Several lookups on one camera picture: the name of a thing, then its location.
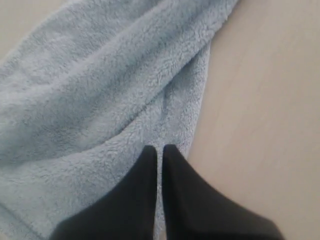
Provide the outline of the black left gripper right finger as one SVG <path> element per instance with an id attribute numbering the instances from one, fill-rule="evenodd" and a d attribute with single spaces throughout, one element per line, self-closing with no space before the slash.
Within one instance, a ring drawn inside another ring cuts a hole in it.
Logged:
<path id="1" fill-rule="evenodd" d="M 174 144 L 163 148 L 162 202 L 168 240 L 282 240 L 278 227 L 211 187 Z"/>

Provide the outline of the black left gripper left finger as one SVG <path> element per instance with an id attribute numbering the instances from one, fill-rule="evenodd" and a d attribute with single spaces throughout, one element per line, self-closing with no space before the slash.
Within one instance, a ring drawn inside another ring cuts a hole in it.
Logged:
<path id="1" fill-rule="evenodd" d="M 151 240 L 157 201 L 157 151 L 143 148 L 124 178 L 104 197 L 62 221 L 53 240 Z"/>

